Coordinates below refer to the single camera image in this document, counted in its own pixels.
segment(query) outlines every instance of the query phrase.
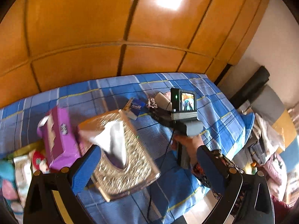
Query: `blue handle grip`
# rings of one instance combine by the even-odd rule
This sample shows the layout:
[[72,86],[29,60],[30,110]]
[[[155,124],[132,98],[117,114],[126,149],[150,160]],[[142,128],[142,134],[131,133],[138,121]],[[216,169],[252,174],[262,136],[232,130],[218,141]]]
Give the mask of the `blue handle grip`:
[[206,146],[200,146],[196,155],[213,189],[223,195],[228,183],[228,168]]
[[75,195],[84,189],[100,159],[101,148],[92,145],[84,156],[78,158],[70,167],[68,180]]

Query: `white wall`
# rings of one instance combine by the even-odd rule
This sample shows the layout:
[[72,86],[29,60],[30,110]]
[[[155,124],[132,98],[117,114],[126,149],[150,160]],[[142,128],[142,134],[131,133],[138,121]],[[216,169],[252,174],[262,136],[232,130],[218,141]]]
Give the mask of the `white wall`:
[[287,108],[299,101],[299,25],[282,0],[270,0],[240,62],[219,88],[231,98],[264,65],[268,84]]

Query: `purple tissue box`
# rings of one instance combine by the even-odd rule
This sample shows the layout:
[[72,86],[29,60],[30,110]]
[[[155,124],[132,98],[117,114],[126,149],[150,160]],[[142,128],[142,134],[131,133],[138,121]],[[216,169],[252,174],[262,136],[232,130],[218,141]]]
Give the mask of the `purple tissue box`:
[[70,167],[80,157],[68,111],[55,107],[39,122],[37,134],[43,138],[49,167]]

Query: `patterned sleeve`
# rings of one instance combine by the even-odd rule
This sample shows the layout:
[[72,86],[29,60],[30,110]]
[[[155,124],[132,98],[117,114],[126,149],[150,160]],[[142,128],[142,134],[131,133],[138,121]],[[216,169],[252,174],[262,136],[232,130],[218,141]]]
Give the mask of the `patterned sleeve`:
[[[228,167],[228,168],[235,168],[238,172],[240,173],[245,173],[244,170],[242,170],[241,168],[239,168],[237,165],[235,165],[232,161],[230,161],[227,157],[225,157],[224,155],[222,155],[221,153],[221,150],[218,149],[218,150],[214,150],[214,151],[211,151],[212,154],[217,157],[217,158],[220,158],[222,163]],[[213,192],[213,195],[216,199],[219,199],[221,197],[221,194],[217,193],[213,188],[212,188],[212,185],[210,183],[210,181],[208,180],[207,176],[205,175],[204,173],[204,170],[201,168],[200,164],[197,163],[195,164],[193,167],[192,167],[192,173],[193,175],[207,188],[210,188]],[[243,199],[243,196],[244,196],[244,193],[240,193],[240,196],[238,198],[238,200],[236,201],[236,204],[235,204],[235,208],[233,208],[232,212],[231,212],[231,215],[235,215],[236,213],[236,210],[238,209],[239,205],[240,205],[240,202],[242,201]]]

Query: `blue plaid bedsheet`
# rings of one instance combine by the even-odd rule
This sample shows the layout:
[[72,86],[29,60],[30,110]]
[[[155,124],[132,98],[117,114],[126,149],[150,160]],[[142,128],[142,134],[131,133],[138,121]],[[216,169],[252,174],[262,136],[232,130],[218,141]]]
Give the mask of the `blue plaid bedsheet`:
[[[121,109],[135,97],[147,102],[171,87],[196,92],[198,118],[203,122],[201,137],[210,149],[221,149],[229,159],[244,146],[253,124],[252,115],[240,116],[223,93],[206,75],[155,73],[105,78],[56,88],[22,99],[0,109],[0,158],[38,140],[36,127],[54,106],[68,108],[77,125],[95,115]],[[154,121],[143,110],[132,121],[141,141],[160,166],[171,130]],[[96,223],[172,223],[201,200],[209,189],[180,168],[173,151],[168,151],[160,178],[151,185],[152,206],[147,219],[149,188],[120,200],[105,202],[93,187],[78,194]]]

